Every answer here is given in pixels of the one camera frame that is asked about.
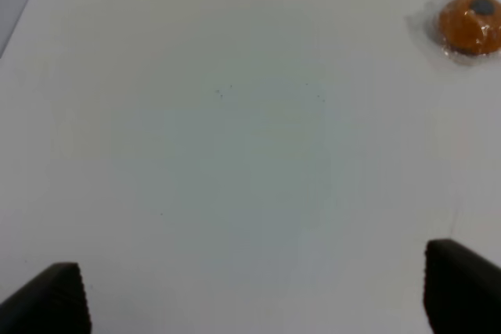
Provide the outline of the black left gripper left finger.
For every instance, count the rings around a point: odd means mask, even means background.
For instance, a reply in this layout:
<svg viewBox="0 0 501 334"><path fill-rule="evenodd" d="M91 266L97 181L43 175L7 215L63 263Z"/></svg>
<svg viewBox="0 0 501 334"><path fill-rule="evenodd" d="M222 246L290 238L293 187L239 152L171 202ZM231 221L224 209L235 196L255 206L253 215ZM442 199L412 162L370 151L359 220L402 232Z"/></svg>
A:
<svg viewBox="0 0 501 334"><path fill-rule="evenodd" d="M2 333L90 333L81 269L55 263L1 302Z"/></svg>

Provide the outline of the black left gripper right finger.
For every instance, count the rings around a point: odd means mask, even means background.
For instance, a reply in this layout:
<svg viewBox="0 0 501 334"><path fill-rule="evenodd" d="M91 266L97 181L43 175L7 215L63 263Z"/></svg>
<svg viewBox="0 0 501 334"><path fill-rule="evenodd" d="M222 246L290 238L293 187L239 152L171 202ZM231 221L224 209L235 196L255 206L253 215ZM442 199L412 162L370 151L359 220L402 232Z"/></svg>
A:
<svg viewBox="0 0 501 334"><path fill-rule="evenodd" d="M433 333L499 333L500 267L452 239L430 240L423 304Z"/></svg>

